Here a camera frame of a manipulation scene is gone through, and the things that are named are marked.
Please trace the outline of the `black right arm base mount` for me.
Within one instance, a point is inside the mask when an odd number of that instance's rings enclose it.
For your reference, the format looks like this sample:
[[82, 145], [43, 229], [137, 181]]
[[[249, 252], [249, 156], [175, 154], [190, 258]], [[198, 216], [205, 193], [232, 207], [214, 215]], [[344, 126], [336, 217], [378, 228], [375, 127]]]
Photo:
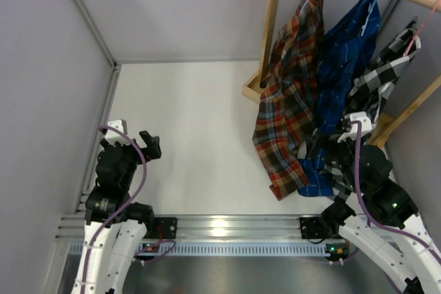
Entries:
[[319, 244], [328, 239], [341, 239], [338, 234], [338, 225], [322, 217], [300, 218], [300, 232], [302, 239]]

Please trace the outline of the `red brown plaid shirt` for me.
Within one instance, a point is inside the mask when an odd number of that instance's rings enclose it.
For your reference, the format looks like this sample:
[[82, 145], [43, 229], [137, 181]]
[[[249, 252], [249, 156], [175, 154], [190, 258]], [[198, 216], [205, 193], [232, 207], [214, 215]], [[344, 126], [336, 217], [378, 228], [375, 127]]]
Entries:
[[298, 159], [312, 129], [318, 96], [316, 72], [325, 42], [324, 2], [310, 0], [279, 30], [269, 59], [252, 142], [277, 200], [309, 185]]

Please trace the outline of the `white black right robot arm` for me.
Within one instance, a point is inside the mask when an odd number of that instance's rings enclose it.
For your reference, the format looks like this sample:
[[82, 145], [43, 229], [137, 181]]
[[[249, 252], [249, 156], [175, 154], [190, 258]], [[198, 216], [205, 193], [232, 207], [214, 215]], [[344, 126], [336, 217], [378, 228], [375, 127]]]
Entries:
[[410, 195], [392, 181], [392, 164], [357, 136], [341, 142], [319, 134], [310, 155], [324, 147], [343, 174], [340, 195], [318, 217], [301, 218], [302, 238], [318, 244], [345, 239], [368, 256], [401, 293], [440, 292], [440, 250]]

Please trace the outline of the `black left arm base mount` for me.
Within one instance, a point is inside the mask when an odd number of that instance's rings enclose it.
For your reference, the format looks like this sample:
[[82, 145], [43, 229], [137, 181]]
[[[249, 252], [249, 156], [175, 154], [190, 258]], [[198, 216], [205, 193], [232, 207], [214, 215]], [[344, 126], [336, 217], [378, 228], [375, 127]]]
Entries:
[[144, 238], [149, 240], [174, 240], [178, 228], [178, 218], [155, 217], [147, 224]]

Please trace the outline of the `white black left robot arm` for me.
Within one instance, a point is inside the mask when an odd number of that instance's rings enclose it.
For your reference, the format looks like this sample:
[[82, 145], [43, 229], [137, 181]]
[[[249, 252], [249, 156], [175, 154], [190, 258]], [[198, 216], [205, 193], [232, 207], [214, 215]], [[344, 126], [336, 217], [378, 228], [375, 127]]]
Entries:
[[73, 293], [121, 293], [141, 239], [156, 229], [153, 208], [135, 202], [129, 190], [137, 168], [162, 156], [160, 138], [141, 131], [145, 146], [139, 147], [117, 128], [102, 131]]

